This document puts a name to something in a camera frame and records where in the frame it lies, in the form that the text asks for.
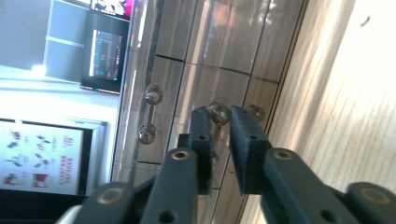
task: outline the screen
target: screen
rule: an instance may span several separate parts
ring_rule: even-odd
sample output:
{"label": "screen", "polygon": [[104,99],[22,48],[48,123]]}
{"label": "screen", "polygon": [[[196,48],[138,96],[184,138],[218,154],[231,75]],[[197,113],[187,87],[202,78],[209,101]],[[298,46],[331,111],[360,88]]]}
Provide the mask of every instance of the screen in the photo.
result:
{"label": "screen", "polygon": [[122,36],[93,30],[90,77],[117,80]]}
{"label": "screen", "polygon": [[88,12],[80,87],[120,94],[130,23]]}
{"label": "screen", "polygon": [[128,20],[134,0],[91,0],[91,10]]}
{"label": "screen", "polygon": [[85,194],[83,130],[0,121],[0,134],[1,189]]}

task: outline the metal knob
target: metal knob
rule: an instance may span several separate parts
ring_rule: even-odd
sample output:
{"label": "metal knob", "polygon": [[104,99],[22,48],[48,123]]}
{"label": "metal knob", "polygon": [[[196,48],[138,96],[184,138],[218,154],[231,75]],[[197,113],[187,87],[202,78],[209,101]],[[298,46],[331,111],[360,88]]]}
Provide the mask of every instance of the metal knob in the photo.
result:
{"label": "metal knob", "polygon": [[209,116],[217,126],[230,122],[231,110],[222,102],[214,101],[208,107]]}
{"label": "metal knob", "polygon": [[157,105],[163,100],[163,91],[158,85],[149,85],[145,88],[145,100],[149,105]]}
{"label": "metal knob", "polygon": [[265,111],[261,107],[257,105],[248,105],[247,110],[254,115],[258,122],[261,122],[264,119]]}
{"label": "metal knob", "polygon": [[155,140],[156,132],[157,128],[155,128],[153,124],[150,124],[149,126],[147,125],[147,123],[140,125],[138,132],[139,142],[144,145],[151,144]]}

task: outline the beige wall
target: beige wall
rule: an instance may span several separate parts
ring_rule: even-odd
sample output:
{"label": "beige wall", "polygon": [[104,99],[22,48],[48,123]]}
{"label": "beige wall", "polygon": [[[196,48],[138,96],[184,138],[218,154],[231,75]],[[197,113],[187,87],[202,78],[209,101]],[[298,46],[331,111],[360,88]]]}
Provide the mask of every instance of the beige wall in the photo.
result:
{"label": "beige wall", "polygon": [[[311,0],[270,129],[275,147],[342,191],[369,181],[396,192],[394,8]],[[249,198],[243,223],[263,223],[259,201]]]}

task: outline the poster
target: poster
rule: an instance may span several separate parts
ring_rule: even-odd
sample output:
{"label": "poster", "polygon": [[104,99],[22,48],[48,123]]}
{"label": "poster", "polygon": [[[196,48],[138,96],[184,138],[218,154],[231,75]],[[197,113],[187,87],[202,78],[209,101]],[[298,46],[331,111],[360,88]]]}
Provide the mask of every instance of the poster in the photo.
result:
{"label": "poster", "polygon": [[83,131],[0,121],[0,189],[77,194]]}

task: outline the robotic arm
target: robotic arm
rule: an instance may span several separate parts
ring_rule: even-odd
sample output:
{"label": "robotic arm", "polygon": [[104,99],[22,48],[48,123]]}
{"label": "robotic arm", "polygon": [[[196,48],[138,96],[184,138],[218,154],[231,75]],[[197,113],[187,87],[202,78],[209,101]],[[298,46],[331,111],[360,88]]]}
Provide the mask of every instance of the robotic arm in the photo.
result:
{"label": "robotic arm", "polygon": [[[392,192],[371,183],[351,184],[346,193],[325,186],[296,153],[272,147],[253,115],[237,106],[230,141],[240,191],[262,196],[268,223],[396,223]],[[195,223],[196,195],[210,194],[212,156],[210,118],[200,107],[157,177],[138,189],[106,184],[58,223]]]}

